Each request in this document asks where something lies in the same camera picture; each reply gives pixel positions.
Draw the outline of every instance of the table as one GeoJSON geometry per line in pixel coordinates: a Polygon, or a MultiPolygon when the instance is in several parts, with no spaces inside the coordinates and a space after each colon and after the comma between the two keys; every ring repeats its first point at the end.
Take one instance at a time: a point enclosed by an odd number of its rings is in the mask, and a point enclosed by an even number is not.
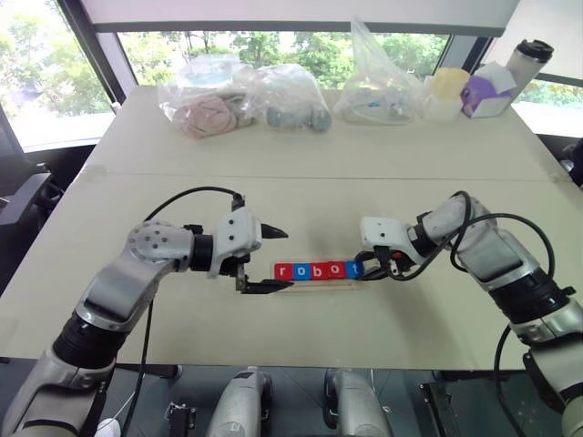
{"type": "MultiPolygon", "coordinates": [[[[583,205],[571,183],[130,175],[88,166],[0,299],[0,355],[37,357],[93,275],[121,251],[131,227],[164,199],[199,185],[236,188],[264,222],[289,232],[289,239],[265,241],[253,254],[252,279],[269,277],[278,260],[350,258],[361,248],[361,216],[411,222],[466,189],[492,211],[539,224],[555,246],[557,282],[583,290],[583,205]]],[[[205,193],[182,199],[159,217],[212,227],[229,205],[228,197],[205,193]]],[[[544,268],[546,254],[532,231],[510,221],[504,226],[544,268]]],[[[160,284],[148,361],[485,370],[505,324],[494,302],[445,255],[408,283],[303,286],[269,296],[243,296],[233,279],[186,272],[160,284]]],[[[142,333],[143,321],[122,349],[122,361],[138,361],[142,333]]],[[[511,338],[502,367],[522,368],[524,350],[511,338]]]]}
{"type": "MultiPolygon", "coordinates": [[[[326,96],[332,107],[338,93],[326,96]]],[[[131,174],[570,180],[513,110],[399,127],[334,120],[323,135],[253,126],[193,142],[163,116],[148,86],[135,88],[87,164],[131,174]]]]}

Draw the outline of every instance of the clear plastic bag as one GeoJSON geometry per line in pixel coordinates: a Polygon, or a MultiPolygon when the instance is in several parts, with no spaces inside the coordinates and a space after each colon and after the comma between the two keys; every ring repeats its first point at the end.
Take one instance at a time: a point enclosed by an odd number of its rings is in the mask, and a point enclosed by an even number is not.
{"type": "Polygon", "coordinates": [[[270,127],[325,132],[332,124],[316,80],[297,64],[241,70],[234,82],[248,91],[244,110],[270,127]]]}
{"type": "Polygon", "coordinates": [[[170,84],[158,87],[159,107],[189,137],[201,139],[250,125],[244,88],[232,78],[243,69],[234,55],[197,56],[170,84]]]}
{"type": "Polygon", "coordinates": [[[366,25],[351,22],[356,74],[344,84],[334,114],[352,123],[402,125],[419,112],[423,86],[398,68],[366,25]]]}

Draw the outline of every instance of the purple box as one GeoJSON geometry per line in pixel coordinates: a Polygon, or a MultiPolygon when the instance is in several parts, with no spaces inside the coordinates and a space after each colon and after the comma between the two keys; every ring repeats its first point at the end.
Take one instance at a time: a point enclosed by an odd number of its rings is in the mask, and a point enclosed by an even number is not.
{"type": "Polygon", "coordinates": [[[510,92],[497,93],[492,83],[480,76],[471,76],[461,94],[462,112],[470,118],[495,117],[510,103],[510,92]]]}

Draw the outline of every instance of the red block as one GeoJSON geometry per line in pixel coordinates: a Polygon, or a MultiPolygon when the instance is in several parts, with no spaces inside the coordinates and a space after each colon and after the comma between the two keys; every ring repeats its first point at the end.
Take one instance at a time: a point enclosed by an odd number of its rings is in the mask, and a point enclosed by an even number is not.
{"type": "Polygon", "coordinates": [[[312,273],[311,280],[327,280],[330,274],[328,263],[312,262],[310,264],[310,272],[312,273]]]}
{"type": "Polygon", "coordinates": [[[344,261],[330,261],[328,263],[328,277],[330,279],[346,279],[344,261]]]}
{"type": "Polygon", "coordinates": [[[293,264],[278,262],[273,265],[273,277],[281,280],[293,280],[293,264]]]}

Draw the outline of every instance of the robotic arm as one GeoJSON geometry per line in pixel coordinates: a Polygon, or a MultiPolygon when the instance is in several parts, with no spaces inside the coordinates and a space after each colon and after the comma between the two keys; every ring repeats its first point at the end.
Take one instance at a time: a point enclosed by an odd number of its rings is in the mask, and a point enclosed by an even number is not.
{"type": "Polygon", "coordinates": [[[134,227],[126,246],[91,281],[71,318],[48,346],[9,408],[2,436],[93,436],[105,404],[116,356],[173,271],[207,271],[236,278],[242,293],[266,294],[290,285],[275,279],[248,281],[244,264],[262,239],[286,238],[233,202],[213,235],[201,226],[175,228],[161,220],[134,227]]]}
{"type": "Polygon", "coordinates": [[[424,269],[440,246],[451,241],[463,267],[530,348],[523,362],[545,403],[563,412],[563,435],[582,437],[583,309],[569,297],[575,291],[560,289],[517,239],[497,226],[495,218],[476,220],[487,214],[476,199],[456,194],[417,218],[414,226],[394,218],[363,218],[361,235],[367,250],[356,258],[374,260],[376,265],[361,279],[412,279],[415,273],[404,273],[414,265],[424,269]]]}

